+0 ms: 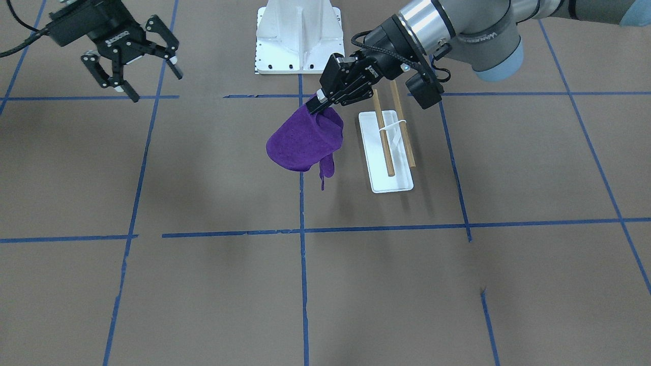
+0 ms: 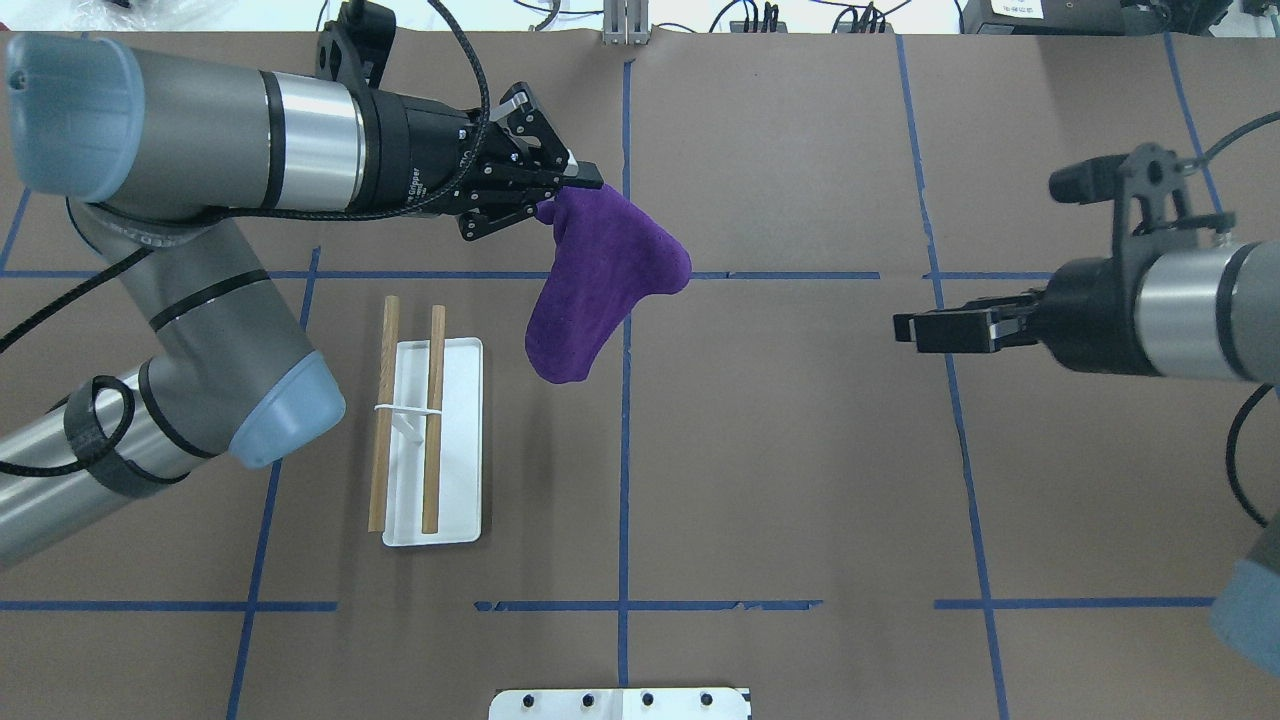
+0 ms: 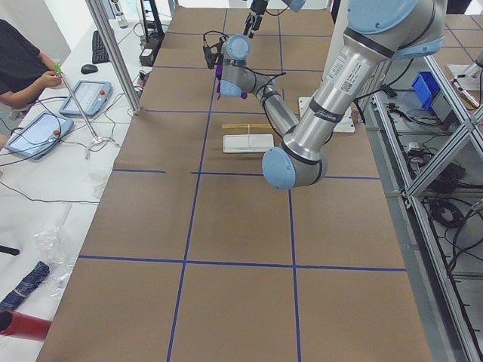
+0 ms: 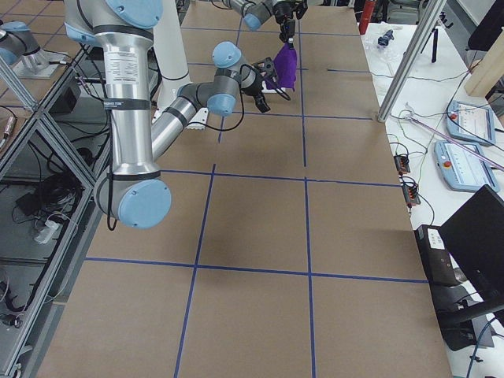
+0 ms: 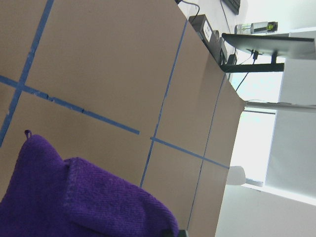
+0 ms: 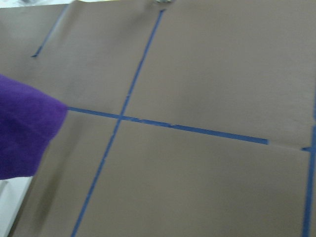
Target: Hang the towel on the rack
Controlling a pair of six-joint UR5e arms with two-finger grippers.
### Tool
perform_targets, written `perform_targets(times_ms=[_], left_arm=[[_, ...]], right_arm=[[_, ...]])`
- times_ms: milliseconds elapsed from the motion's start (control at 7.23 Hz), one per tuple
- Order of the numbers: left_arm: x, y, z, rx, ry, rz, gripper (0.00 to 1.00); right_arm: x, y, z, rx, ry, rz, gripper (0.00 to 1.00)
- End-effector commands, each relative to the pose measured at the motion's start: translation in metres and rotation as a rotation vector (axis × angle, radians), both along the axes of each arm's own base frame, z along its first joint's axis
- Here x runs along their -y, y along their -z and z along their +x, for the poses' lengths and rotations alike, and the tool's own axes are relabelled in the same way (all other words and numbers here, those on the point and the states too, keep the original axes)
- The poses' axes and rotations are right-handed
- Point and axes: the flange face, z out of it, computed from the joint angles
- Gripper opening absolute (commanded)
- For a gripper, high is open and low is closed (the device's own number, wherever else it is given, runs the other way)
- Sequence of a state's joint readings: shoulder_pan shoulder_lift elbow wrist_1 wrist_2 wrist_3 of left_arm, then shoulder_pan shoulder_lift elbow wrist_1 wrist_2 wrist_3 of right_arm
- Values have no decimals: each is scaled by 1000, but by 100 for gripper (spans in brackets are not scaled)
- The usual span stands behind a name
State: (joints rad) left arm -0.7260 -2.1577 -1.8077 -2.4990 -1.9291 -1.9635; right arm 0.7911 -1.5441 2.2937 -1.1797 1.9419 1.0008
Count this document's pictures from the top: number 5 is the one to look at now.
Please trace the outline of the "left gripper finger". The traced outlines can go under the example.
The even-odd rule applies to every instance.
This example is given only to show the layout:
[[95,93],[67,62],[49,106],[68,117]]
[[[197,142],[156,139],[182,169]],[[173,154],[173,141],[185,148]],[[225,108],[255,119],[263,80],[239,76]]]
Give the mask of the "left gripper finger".
[[189,237],[188,231],[187,230],[180,230],[179,237]]

